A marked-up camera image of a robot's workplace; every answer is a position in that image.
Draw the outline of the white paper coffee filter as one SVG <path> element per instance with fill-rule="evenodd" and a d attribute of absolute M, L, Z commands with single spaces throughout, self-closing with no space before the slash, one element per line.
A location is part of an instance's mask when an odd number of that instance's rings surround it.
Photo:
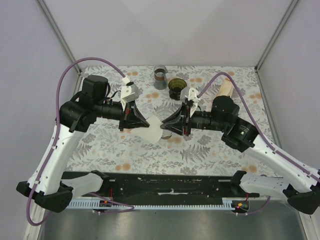
<path fill-rule="evenodd" d="M 146 121 L 149 123 L 149 127 L 134 128 L 131 132 L 143 140 L 155 144 L 163 135 L 163 130 L 161 129 L 162 122 L 155 115 L 151 116 Z"/>

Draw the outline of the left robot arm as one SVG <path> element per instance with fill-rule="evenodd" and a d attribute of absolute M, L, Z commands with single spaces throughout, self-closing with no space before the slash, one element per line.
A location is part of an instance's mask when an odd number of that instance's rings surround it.
<path fill-rule="evenodd" d="M 135 103 L 138 87 L 128 77 L 123 81 L 117 102 L 107 97 L 107 78 L 90 75 L 83 80 L 81 90 L 60 107 L 50 145 L 29 180 L 18 183 L 19 193 L 48 211 L 60 213 L 73 199 L 91 192 L 103 197 L 110 192 L 109 176 L 98 170 L 73 179 L 63 180 L 62 176 L 80 139 L 97 118 L 118 121 L 121 131 L 149 127 Z"/>

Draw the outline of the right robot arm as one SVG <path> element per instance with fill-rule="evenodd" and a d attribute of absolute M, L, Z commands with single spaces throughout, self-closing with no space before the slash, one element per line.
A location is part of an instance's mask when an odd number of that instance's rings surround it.
<path fill-rule="evenodd" d="M 320 171 L 272 143 L 256 126 L 240 118 L 239 110 L 229 96 L 215 98 L 210 112 L 193 110 L 190 101 L 185 101 L 163 121 L 161 129 L 181 136 L 189 136 L 192 129 L 222 132 L 221 140 L 228 147 L 259 160 L 279 174 L 268 177 L 238 170 L 229 184 L 233 196 L 274 197 L 312 215 L 320 206 Z"/>

